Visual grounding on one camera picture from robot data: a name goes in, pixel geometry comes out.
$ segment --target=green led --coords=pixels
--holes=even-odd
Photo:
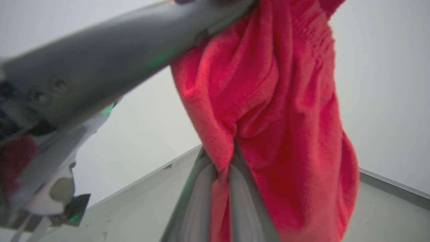
[[[109,106],[107,106],[105,109],[101,111],[101,114],[106,115],[108,113],[111,113],[114,106],[115,106],[115,103],[110,104]]]
[[[75,215],[73,218],[70,219],[70,221],[75,221],[79,218],[79,215]]]
[[[173,56],[174,53],[166,53],[164,55],[160,55],[159,57],[155,58],[152,62],[151,65],[152,67],[156,67],[159,66],[161,63],[165,62],[166,60],[168,60],[170,57]]]

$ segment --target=screw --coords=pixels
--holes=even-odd
[[[51,79],[51,89],[56,93],[66,93],[70,89],[70,84],[66,78],[54,77]]]
[[[30,92],[30,101],[34,104],[45,105],[49,103],[49,97],[41,90],[33,90]]]

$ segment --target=white wall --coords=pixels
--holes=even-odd
[[[347,0],[331,25],[360,167],[430,194],[430,1]]]
[[[0,0],[0,56],[15,56],[158,0]],[[201,143],[166,68],[124,97],[81,148],[76,194],[89,205]]]

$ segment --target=red object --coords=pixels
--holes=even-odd
[[[0,151],[0,184],[6,194],[19,188],[16,178],[36,154],[37,147],[31,135],[23,135],[3,147]]]
[[[339,242],[356,200],[358,167],[335,93],[327,23],[342,0],[260,0],[172,72],[220,176],[212,242],[229,240],[227,167],[233,138],[283,241]]]

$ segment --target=fleece cloth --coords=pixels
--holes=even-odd
[[[330,16],[343,0],[260,0],[172,65],[182,102],[219,174],[211,241],[229,241],[235,138],[282,241],[339,242],[358,189],[335,92]]]

